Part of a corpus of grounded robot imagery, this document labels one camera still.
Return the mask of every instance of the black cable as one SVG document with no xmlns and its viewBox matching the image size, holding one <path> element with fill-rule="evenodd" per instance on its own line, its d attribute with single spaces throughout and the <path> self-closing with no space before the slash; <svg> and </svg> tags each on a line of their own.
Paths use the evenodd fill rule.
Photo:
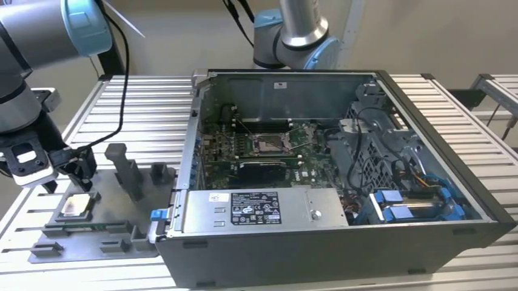
<svg viewBox="0 0 518 291">
<path fill-rule="evenodd" d="M 0 174 L 8 178 L 12 178 L 14 175 L 10 174 L 10 168 L 7 162 L 0 162 Z"/>
<path fill-rule="evenodd" d="M 242 22 L 239 21 L 238 9 L 235 8 L 235 5 L 234 5 L 232 1 L 231 0 L 222 0 L 222 1 L 223 1 L 224 6 L 227 7 L 230 15 L 232 16 L 234 22 L 238 25 L 238 28 L 242 31 L 243 35 L 244 35 L 246 40 L 249 41 L 250 45 L 254 47 L 254 43 L 250 40 L 249 35 L 246 34 L 246 31 L 244 31 Z"/>
<path fill-rule="evenodd" d="M 489 126 L 489 124 L 491 123 L 491 120 L 493 120 L 493 118 L 494 118 L 494 115 L 497 114 L 498 108 L 501 108 L 501 105 L 497 105 L 497 108 L 494 109 L 494 112 L 493 112 L 493 114 L 491 114 L 491 117 L 489 118 L 489 121 L 487 121 L 486 126 Z"/>
<path fill-rule="evenodd" d="M 23 76 L 23 79 L 27 79 L 30 77 L 30 75 L 32 75 L 32 70 L 26 74 L 26 76 Z"/>
<path fill-rule="evenodd" d="M 357 187 L 355 185 L 353 185 L 353 183 L 351 183 L 351 174 L 353 174 L 353 170 L 354 170 L 354 168 L 355 168 L 355 165 L 357 165 L 357 163 L 358 163 L 358 158 L 359 158 L 359 153 L 361 153 L 361 148 L 362 148 L 362 128 L 361 128 L 361 125 L 359 125 L 359 120 L 362 119 L 365 122 L 367 122 L 363 118 L 361 118 L 359 115 L 362 114 L 363 111 L 366 111 L 366 110 L 369 110 L 369 109 L 370 109 L 370 110 L 378 110 L 378 111 L 383 112 L 385 114 L 387 114 L 387 112 L 386 112 L 383 109 L 378 108 L 378 107 L 366 107 L 366 108 L 363 108 L 363 109 L 358 112 L 358 114 L 357 114 L 357 116 L 355 116 L 355 122 L 357 122 L 357 126 L 358 126 L 357 149 L 355 149 L 355 155 L 354 155 L 354 158 L 353 158 L 353 163 L 351 163 L 351 165 L 350 165 L 350 167 L 349 167 L 349 171 L 347 171 L 347 176 L 346 176 L 346 178 L 347 178 L 347 183 L 349 183 L 349 185 L 351 186 L 351 188 L 353 188 L 361 195 L 363 195 L 363 191 L 362 191 L 361 187 Z M 387 143 L 385 142 L 382 136 L 379 137 L 379 142 L 382 143 L 382 145 L 383 145 L 383 147 L 387 149 L 387 151 L 395 156 L 395 158 L 397 158 L 398 160 L 402 161 L 402 163 L 403 163 L 403 165 L 405 165 L 405 172 L 406 172 L 406 175 L 411 175 L 413 173 L 411 173 L 411 171 L 410 171 L 410 163 L 403 159 L 403 157 L 399 155 L 399 153 L 395 152 L 395 150 L 387 145 Z"/>
<path fill-rule="evenodd" d="M 338 138 L 337 139 L 330 138 L 330 135 L 334 135 L 335 133 L 341 132 L 341 128 L 338 126 L 326 129 L 323 132 L 325 132 L 323 133 L 325 140 L 327 140 L 327 141 L 338 141 Z"/>
<path fill-rule="evenodd" d="M 503 141 L 505 141 L 505 139 L 506 139 L 508 134 L 509 134 L 510 131 L 512 131 L 512 128 L 508 127 L 508 128 L 505 129 L 505 132 L 503 132 L 503 135 L 502 135 L 502 140 L 503 140 Z"/>
<path fill-rule="evenodd" d="M 128 45 L 128 39 L 127 39 L 127 36 L 120 28 L 120 26 L 118 25 L 118 23 L 114 21 L 114 19 L 108 16 L 108 14 L 106 14 L 106 12 L 103 11 L 102 9 L 102 12 L 103 12 L 103 15 L 104 17 L 107 18 L 108 22 L 114 25 L 114 27 L 116 28 L 116 30 L 119 31 L 120 33 L 120 36 L 123 37 L 123 42 L 124 42 L 124 49 L 126 49 L 126 53 L 127 53 L 127 57 L 126 57 L 126 60 L 127 60 L 127 68 L 126 68 L 126 72 L 124 72 L 124 85 L 123 85 L 123 96 L 120 98 L 120 112 L 119 112 L 119 127 L 118 129 L 111 133 L 108 134 L 106 137 L 98 139 L 96 141 L 94 141 L 92 143 L 90 143 L 88 145 L 84 145 L 83 147 L 79 147 L 76 150 L 75 150 L 75 154 L 74 156 L 78 157 L 82 152 L 84 152 L 86 150 L 91 149 L 92 147 L 95 147 L 98 144 L 100 144 L 102 142 L 104 142 L 106 140 L 108 140 L 110 138 L 112 138 L 114 136 L 116 136 L 119 134 L 119 132 L 122 131 L 123 129 L 123 124 L 124 124 L 124 106 L 126 106 L 126 102 L 127 102 L 127 91 L 128 91 L 128 79 L 130 79 L 130 45 Z"/>
<path fill-rule="evenodd" d="M 253 9 L 250 8 L 247 0 L 238 0 L 238 2 L 242 4 L 246 14 L 249 15 L 250 21 L 254 23 L 257 21 L 257 18 L 254 16 Z"/>
<path fill-rule="evenodd" d="M 100 74 L 99 74 L 99 70 L 98 70 L 96 64 L 94 63 L 92 58 L 90 58 L 90 63 L 92 64 L 92 67 L 94 67 L 94 70 L 96 71 L 96 75 L 98 75 L 98 79 L 99 79 Z"/>
<path fill-rule="evenodd" d="M 363 191 L 362 191 L 362 188 L 361 187 L 357 187 L 353 182 L 351 182 L 351 174 L 353 174 L 353 170 L 355 168 L 355 165 L 358 163 L 358 158 L 359 158 L 359 153 L 361 153 L 361 149 L 362 149 L 362 128 L 359 126 L 359 122 L 357 122 L 357 126 L 358 126 L 358 138 L 357 138 L 357 149 L 355 149 L 355 155 L 353 157 L 353 163 L 351 165 L 349 166 L 349 171 L 347 171 L 347 175 L 346 175 L 346 178 L 347 178 L 347 183 L 350 185 L 350 187 L 353 188 L 353 190 L 357 191 L 357 193 L 359 195 L 363 195 Z"/>
</svg>

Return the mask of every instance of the orange wire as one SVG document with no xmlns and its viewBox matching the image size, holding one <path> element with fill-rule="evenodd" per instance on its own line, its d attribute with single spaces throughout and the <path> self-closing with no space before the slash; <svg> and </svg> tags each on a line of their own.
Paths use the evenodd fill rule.
<svg viewBox="0 0 518 291">
<path fill-rule="evenodd" d="M 427 186 L 427 187 L 430 187 L 430 185 L 425 182 L 425 180 L 423 179 L 421 179 L 419 178 L 419 176 L 418 175 L 415 175 L 414 174 L 414 176 L 415 176 L 415 178 L 418 179 L 418 181 L 421 182 L 421 184 L 423 185 L 423 186 Z"/>
</svg>

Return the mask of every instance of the green circuit board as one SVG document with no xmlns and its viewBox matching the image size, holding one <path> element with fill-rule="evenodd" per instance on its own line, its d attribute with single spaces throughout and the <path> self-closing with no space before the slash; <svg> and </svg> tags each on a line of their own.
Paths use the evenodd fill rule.
<svg viewBox="0 0 518 291">
<path fill-rule="evenodd" d="M 319 144 L 322 134 L 310 122 L 294 123 L 285 133 L 235 133 L 210 129 L 203 137 L 204 179 L 207 189 L 257 187 L 341 188 L 343 185 L 330 153 Z M 244 162 L 286 164 L 282 181 L 243 183 L 238 169 Z"/>
</svg>

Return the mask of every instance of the white wall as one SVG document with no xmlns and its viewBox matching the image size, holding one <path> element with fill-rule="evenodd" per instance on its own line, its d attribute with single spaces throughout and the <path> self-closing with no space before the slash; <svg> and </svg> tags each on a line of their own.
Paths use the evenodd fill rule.
<svg viewBox="0 0 518 291">
<path fill-rule="evenodd" d="M 467 87 L 518 72 L 517 0 L 366 0 L 349 68 L 433 73 Z"/>
<path fill-rule="evenodd" d="M 128 1 L 111 3 L 146 35 L 126 25 L 131 43 L 134 73 L 190 75 L 196 68 L 253 67 L 253 48 L 220 0 Z M 254 26 L 240 10 L 242 24 L 254 40 Z M 278 0 L 250 0 L 255 12 L 277 8 Z M 321 1 L 330 32 L 342 38 L 351 0 Z"/>
<path fill-rule="evenodd" d="M 253 24 L 236 1 L 240 21 L 253 38 Z M 196 68 L 240 68 L 253 66 L 253 48 L 242 36 L 220 0 L 111 0 L 112 5 L 144 33 L 142 38 L 115 20 L 127 34 L 131 51 L 131 73 L 142 75 L 190 75 Z M 250 0 L 255 12 L 277 8 L 278 0 Z M 342 37 L 351 0 L 322 0 L 322 14 L 330 21 L 331 33 Z M 124 46 L 119 33 L 119 50 Z M 94 58 L 102 72 L 98 58 Z M 63 104 L 52 114 L 66 127 L 96 83 L 88 59 L 71 61 L 36 71 L 28 78 L 32 87 L 56 87 Z"/>
</svg>

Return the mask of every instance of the power supply label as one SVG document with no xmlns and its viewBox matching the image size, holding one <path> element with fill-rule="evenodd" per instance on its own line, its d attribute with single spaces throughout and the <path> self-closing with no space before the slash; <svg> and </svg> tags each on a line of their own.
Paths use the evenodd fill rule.
<svg viewBox="0 0 518 291">
<path fill-rule="evenodd" d="M 231 206 L 235 226 L 282 223 L 278 192 L 232 193 Z"/>
</svg>

